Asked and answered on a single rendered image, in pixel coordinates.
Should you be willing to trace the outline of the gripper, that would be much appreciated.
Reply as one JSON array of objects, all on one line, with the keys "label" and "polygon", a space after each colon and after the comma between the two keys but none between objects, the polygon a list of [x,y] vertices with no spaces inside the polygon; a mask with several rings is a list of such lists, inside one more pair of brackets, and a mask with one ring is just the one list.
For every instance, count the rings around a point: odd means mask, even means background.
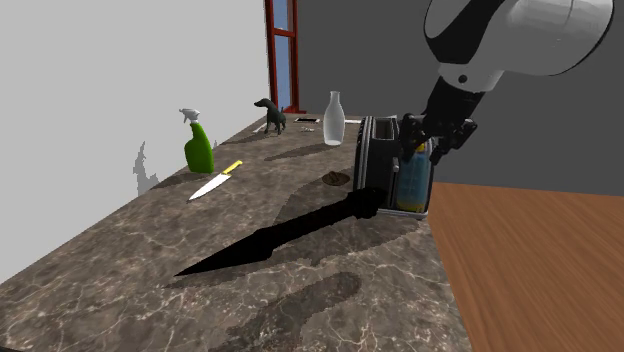
[{"label": "gripper", "polygon": [[430,137],[436,137],[429,157],[433,165],[451,149],[460,149],[478,127],[470,117],[484,95],[457,88],[439,77],[423,114],[406,113],[401,119],[401,159],[410,161],[416,149]]}]

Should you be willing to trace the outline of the blue bottle with yellow cap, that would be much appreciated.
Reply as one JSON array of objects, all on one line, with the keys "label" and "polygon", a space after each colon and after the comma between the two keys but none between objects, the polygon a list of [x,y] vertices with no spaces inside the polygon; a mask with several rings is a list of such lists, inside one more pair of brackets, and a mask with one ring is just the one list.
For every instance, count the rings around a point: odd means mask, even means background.
[{"label": "blue bottle with yellow cap", "polygon": [[400,160],[397,184],[397,208],[403,211],[423,213],[429,186],[430,161],[427,144],[418,146],[408,161]]}]

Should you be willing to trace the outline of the black toaster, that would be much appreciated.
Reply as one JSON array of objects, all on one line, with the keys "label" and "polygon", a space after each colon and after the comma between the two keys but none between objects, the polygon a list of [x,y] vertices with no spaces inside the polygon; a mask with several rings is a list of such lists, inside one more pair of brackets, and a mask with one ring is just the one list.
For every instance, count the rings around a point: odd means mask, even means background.
[{"label": "black toaster", "polygon": [[[433,166],[430,162],[429,186],[425,211],[415,213],[397,208],[397,184],[400,170],[401,145],[399,142],[400,120],[397,116],[366,116],[360,123],[354,160],[353,188],[379,188],[386,197],[379,207],[381,213],[424,219],[428,215],[432,188]],[[427,155],[430,157],[434,142],[428,140]]]}]

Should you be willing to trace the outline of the clear glass bottle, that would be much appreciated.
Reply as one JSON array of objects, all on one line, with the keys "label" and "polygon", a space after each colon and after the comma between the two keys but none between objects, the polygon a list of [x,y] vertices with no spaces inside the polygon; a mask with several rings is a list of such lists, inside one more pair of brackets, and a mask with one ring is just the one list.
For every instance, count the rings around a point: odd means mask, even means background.
[{"label": "clear glass bottle", "polygon": [[323,118],[324,142],[329,146],[338,146],[343,142],[345,114],[340,102],[340,92],[331,91],[330,101]]}]

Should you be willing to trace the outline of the black dog figure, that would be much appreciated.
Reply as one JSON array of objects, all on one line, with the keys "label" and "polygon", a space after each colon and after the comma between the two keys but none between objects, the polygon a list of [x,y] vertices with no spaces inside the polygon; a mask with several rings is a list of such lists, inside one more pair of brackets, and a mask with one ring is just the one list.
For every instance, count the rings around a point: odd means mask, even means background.
[{"label": "black dog figure", "polygon": [[276,105],[268,98],[262,98],[255,102],[256,107],[264,107],[267,109],[266,113],[266,128],[264,133],[268,133],[268,129],[271,124],[275,125],[275,130],[278,134],[281,134],[282,130],[286,128],[286,117],[282,111],[279,111]]}]

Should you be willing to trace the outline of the red-framed window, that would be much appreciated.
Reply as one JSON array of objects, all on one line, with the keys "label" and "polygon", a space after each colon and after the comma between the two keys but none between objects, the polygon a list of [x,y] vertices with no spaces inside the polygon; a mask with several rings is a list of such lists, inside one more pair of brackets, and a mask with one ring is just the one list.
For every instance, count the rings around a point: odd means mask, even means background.
[{"label": "red-framed window", "polygon": [[300,109],[297,0],[263,0],[270,98],[287,113]]}]

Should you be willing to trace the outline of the green spray bottle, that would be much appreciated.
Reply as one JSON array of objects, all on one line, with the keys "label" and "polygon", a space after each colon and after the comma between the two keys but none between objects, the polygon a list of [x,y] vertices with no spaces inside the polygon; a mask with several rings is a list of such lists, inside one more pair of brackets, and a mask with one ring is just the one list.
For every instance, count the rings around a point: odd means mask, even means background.
[{"label": "green spray bottle", "polygon": [[189,108],[182,108],[180,112],[184,115],[184,121],[190,121],[192,131],[192,138],[184,146],[188,168],[194,173],[211,174],[214,171],[212,147],[199,123],[200,112]]}]

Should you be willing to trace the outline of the yellow-handled kitchen knife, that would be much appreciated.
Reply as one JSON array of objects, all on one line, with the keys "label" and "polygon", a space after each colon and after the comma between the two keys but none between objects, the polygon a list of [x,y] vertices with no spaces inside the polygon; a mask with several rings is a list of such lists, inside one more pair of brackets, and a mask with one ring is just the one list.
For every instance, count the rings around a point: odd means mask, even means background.
[{"label": "yellow-handled kitchen knife", "polygon": [[228,168],[223,170],[221,173],[219,173],[217,176],[215,176],[213,179],[211,179],[205,185],[199,188],[196,192],[194,192],[188,198],[188,201],[194,201],[196,199],[199,199],[219,187],[221,184],[229,180],[231,178],[231,172],[242,164],[243,162],[241,160],[237,160],[236,162],[231,164]]}]

